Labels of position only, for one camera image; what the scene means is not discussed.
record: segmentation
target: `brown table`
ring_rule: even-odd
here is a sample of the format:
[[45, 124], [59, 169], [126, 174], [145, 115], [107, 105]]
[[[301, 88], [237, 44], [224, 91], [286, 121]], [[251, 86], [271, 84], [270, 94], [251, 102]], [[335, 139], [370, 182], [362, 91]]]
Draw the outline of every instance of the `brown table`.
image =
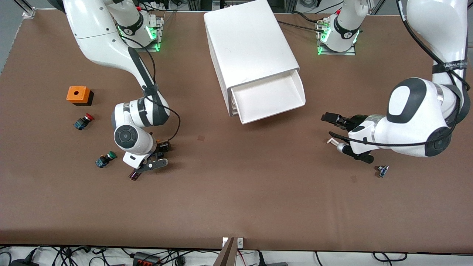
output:
[[[430, 159], [374, 151], [369, 165], [325, 143], [342, 131], [324, 112], [384, 114], [398, 82], [430, 78], [431, 60], [398, 17], [367, 17], [356, 56], [317, 55], [313, 32], [282, 26], [307, 103], [241, 125], [226, 112], [202, 16], [175, 14], [153, 54], [182, 127], [169, 165], [136, 182], [120, 159], [94, 165], [109, 150], [123, 155], [110, 114], [141, 96], [134, 77], [88, 61], [58, 11], [23, 22], [0, 76], [0, 243], [219, 248], [239, 236], [247, 249], [473, 251], [471, 117]], [[93, 106], [67, 102], [71, 85], [91, 88]], [[78, 131], [86, 112], [96, 120]], [[166, 139], [176, 125], [172, 116], [150, 130]]]

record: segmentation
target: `orange and black box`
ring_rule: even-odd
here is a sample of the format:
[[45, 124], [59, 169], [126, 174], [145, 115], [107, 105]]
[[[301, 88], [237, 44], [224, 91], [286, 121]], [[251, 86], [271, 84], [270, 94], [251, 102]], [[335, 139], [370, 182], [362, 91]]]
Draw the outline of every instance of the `orange and black box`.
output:
[[66, 100], [78, 106], [90, 106], [94, 99], [94, 92], [86, 86], [70, 86]]

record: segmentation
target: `white floor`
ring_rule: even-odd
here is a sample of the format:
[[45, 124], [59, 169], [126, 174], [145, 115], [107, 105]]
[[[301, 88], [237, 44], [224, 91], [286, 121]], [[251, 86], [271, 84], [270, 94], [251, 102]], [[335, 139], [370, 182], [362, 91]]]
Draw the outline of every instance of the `white floor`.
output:
[[[0, 249], [0, 252], [10, 252], [13, 260], [24, 259], [30, 251], [35, 247], [9, 247]], [[148, 254], [165, 251], [164, 249], [125, 249], [128, 253], [144, 252]], [[258, 253], [253, 250], [242, 250], [245, 260], [245, 265], [258, 265]], [[289, 266], [320, 266], [315, 258], [315, 253], [310, 251], [262, 251], [266, 264], [286, 262]], [[52, 265], [57, 251], [52, 248], [40, 248], [33, 256], [33, 262], [40, 266]], [[119, 248], [109, 248], [104, 252], [107, 262], [111, 265], [126, 265], [131, 266], [133, 259], [126, 255]], [[365, 252], [318, 252], [322, 266], [389, 266], [387, 262], [382, 263], [373, 258], [372, 253]], [[403, 257], [400, 254], [387, 255], [392, 259]], [[78, 266], [87, 266], [91, 258], [97, 255], [92, 252], [85, 253], [79, 251], [74, 253], [72, 258]], [[383, 255], [377, 254], [378, 258], [383, 258]], [[203, 266], [213, 265], [217, 254], [214, 253], [199, 253], [192, 252], [185, 255], [186, 266]], [[8, 266], [9, 257], [7, 254], [0, 255], [0, 266]], [[62, 261], [57, 259], [56, 265], [61, 265]], [[94, 259], [91, 266], [102, 266], [104, 262], [101, 259]], [[236, 258], [236, 266], [244, 266], [240, 257]], [[401, 262], [393, 262], [393, 266], [473, 266], [473, 256], [466, 255], [426, 255], [426, 254], [409, 254], [407, 259]]]

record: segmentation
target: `gray floor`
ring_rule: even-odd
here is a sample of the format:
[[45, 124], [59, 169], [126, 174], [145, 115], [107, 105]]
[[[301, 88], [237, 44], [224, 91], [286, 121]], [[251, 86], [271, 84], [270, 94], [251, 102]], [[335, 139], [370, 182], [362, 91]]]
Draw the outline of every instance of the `gray floor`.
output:
[[[36, 8], [52, 8], [46, 0], [27, 0]], [[324, 0], [324, 2], [337, 3], [339, 0]], [[468, 11], [468, 36], [470, 36], [469, 46], [473, 46], [473, 9]], [[3, 70], [11, 46], [15, 39], [18, 27], [21, 25], [23, 10], [13, 0], [0, 1], [0, 73]], [[386, 1], [380, 9], [379, 15], [396, 15], [396, 2], [393, 0]], [[468, 49], [468, 57], [472, 58], [473, 49]]]

